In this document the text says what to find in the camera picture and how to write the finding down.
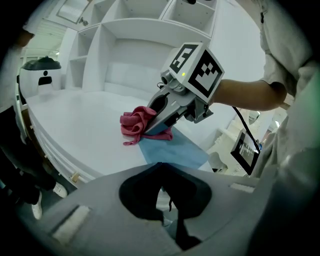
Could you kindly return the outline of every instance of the white countertop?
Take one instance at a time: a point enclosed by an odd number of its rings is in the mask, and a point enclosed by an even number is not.
[[[123,145],[132,138],[120,130],[120,116],[147,101],[104,91],[58,90],[28,98],[27,104],[49,142],[91,176],[147,164],[138,144]],[[208,162],[200,169],[212,172]]]

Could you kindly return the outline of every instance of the blue cloth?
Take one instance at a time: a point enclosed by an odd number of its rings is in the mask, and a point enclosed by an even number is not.
[[[184,136],[176,128],[172,128],[173,140],[142,138],[140,149],[148,164],[163,162],[174,163],[198,169],[206,161],[208,154]]]

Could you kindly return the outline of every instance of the red towel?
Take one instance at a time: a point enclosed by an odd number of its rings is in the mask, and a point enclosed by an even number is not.
[[[168,140],[173,139],[171,128],[168,128],[157,135],[144,135],[148,121],[157,114],[153,109],[146,106],[138,106],[131,112],[124,112],[120,116],[121,132],[123,135],[133,137],[133,141],[124,142],[123,145],[135,145],[140,141],[140,137],[154,139],[154,140]]]

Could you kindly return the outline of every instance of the dark pants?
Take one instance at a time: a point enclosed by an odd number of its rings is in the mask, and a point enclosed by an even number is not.
[[[36,204],[39,191],[35,185],[53,190],[56,181],[42,167],[34,147],[21,141],[13,107],[0,113],[0,123],[0,179],[26,203]],[[24,172],[22,176],[13,164]]]

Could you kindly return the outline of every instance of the white sneaker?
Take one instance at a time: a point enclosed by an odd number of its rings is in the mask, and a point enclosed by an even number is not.
[[[66,198],[68,195],[67,190],[65,189],[64,186],[62,186],[60,183],[56,183],[55,187],[53,189],[53,192],[56,193],[59,197],[61,198]]]
[[[32,204],[32,212],[33,212],[33,216],[37,219],[40,220],[41,216],[42,216],[42,207],[41,207],[41,199],[42,199],[42,193],[39,190],[39,200],[36,204]]]

